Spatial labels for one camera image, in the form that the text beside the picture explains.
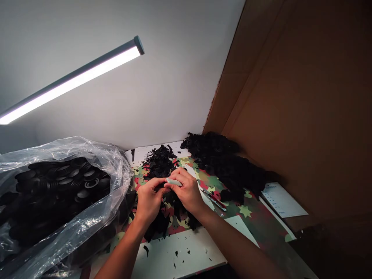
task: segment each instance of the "left hand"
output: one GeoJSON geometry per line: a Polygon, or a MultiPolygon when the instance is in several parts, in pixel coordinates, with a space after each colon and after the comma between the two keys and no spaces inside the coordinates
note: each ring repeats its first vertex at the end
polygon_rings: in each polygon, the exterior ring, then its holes
{"type": "Polygon", "coordinates": [[[135,219],[148,227],[159,213],[163,194],[170,192],[168,188],[161,188],[157,193],[155,187],[164,182],[164,178],[153,178],[138,189],[138,203],[135,219]]]}

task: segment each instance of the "lamp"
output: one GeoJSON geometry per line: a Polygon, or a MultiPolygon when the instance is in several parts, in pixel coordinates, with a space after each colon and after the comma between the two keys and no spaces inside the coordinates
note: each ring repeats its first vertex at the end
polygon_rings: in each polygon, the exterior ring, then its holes
{"type": "Polygon", "coordinates": [[[140,38],[135,36],[133,40],[102,55],[10,107],[0,114],[0,124],[7,125],[37,107],[144,53],[140,38]]]}

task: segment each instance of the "forearm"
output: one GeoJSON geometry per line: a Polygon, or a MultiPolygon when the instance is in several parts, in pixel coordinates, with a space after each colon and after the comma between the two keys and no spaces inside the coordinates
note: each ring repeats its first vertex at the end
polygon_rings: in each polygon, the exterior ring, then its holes
{"type": "Polygon", "coordinates": [[[95,279],[129,279],[146,230],[147,225],[134,219],[95,279]]]}
{"type": "Polygon", "coordinates": [[[205,207],[195,217],[241,278],[285,278],[273,262],[248,238],[205,207]]]}

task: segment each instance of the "plastic bag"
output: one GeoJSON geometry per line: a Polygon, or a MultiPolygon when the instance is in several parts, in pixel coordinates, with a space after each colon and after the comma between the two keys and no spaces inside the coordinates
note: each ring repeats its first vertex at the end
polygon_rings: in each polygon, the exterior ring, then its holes
{"type": "MultiPolygon", "coordinates": [[[[14,176],[24,171],[31,163],[67,161],[78,157],[85,157],[93,166],[110,175],[110,194],[76,215],[41,242],[19,254],[0,270],[0,278],[38,278],[57,264],[62,265],[57,270],[68,271],[71,269],[71,257],[68,256],[72,252],[97,231],[107,231],[106,228],[109,228],[113,221],[115,225],[120,223],[119,219],[123,223],[127,218],[125,214],[121,217],[118,215],[118,208],[124,207],[128,213],[131,206],[131,201],[124,200],[133,177],[128,161],[116,146],[82,137],[60,139],[0,155],[0,195],[15,191],[14,176]]],[[[12,253],[12,249],[15,249],[14,240],[9,237],[8,231],[8,224],[0,227],[0,257],[12,253]]]]}

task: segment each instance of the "hand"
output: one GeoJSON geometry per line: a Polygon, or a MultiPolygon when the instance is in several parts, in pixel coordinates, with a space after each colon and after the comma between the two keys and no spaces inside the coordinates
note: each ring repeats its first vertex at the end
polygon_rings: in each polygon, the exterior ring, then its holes
{"type": "Polygon", "coordinates": [[[196,179],[182,167],[172,171],[169,178],[175,179],[183,185],[183,187],[179,187],[174,184],[165,183],[164,187],[170,188],[176,193],[187,211],[194,216],[198,212],[203,212],[206,204],[202,199],[196,179]]]}
{"type": "Polygon", "coordinates": [[[161,188],[157,193],[155,187],[164,182],[164,178],[153,178],[138,189],[138,203],[135,219],[148,227],[159,213],[160,203],[163,194],[170,192],[170,189],[161,188]]]}

